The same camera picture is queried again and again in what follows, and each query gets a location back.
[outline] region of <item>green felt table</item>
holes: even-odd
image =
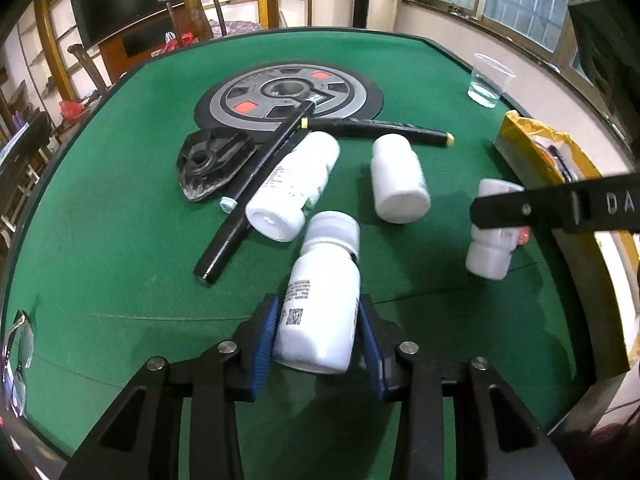
[[[544,426],[592,383],[582,309],[549,233],[515,251],[501,282],[465,270],[478,181],[516,181],[492,146],[506,102],[475,104],[468,71],[423,41],[352,30],[256,34],[143,66],[87,124],[44,190],[5,316],[10,322],[18,308],[31,316],[27,418],[63,452],[74,452],[147,358],[197,356],[229,338],[265,293],[282,296],[302,237],[281,244],[251,232],[215,286],[196,282],[194,263],[225,216],[217,201],[182,198],[174,162],[207,89],[252,66],[298,59],[371,79],[384,94],[380,120],[456,137],[446,149],[415,146],[433,205],[404,226],[375,215],[371,142],[340,140],[316,212],[339,210],[360,223],[362,291],[381,316],[422,348],[487,357]],[[258,401],[237,411],[248,480],[388,478],[399,410],[378,403],[359,370],[323,377],[273,365]]]

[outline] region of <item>purple cloth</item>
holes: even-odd
[[[24,121],[24,117],[20,112],[16,112],[12,118],[14,120],[15,127],[18,129],[20,129],[26,124],[26,122]]]
[[[222,32],[220,31],[220,24],[215,20],[209,20],[209,25],[211,25],[211,30],[213,30],[214,38],[221,38]],[[226,25],[226,34],[228,36],[234,36],[236,34],[246,34],[248,32],[257,32],[258,30],[262,30],[262,26],[260,23],[254,22],[227,22]]]

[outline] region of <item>water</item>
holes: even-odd
[[[495,108],[502,90],[496,88],[490,81],[487,81],[482,74],[474,73],[471,75],[471,84],[466,94],[476,103],[486,108]]]

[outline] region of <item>barcode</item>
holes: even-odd
[[[287,324],[299,325],[300,321],[302,321],[302,309],[290,308],[289,311],[287,312]]]

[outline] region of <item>small bottle cap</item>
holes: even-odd
[[[323,211],[313,216],[306,229],[300,255],[306,254],[315,244],[335,244],[360,258],[360,226],[349,215],[339,211]]]
[[[220,199],[220,209],[227,214],[230,214],[238,205],[238,201],[234,200],[230,196],[223,196]]]
[[[411,151],[411,144],[402,135],[386,134],[378,137],[373,143],[373,156],[392,155]]]

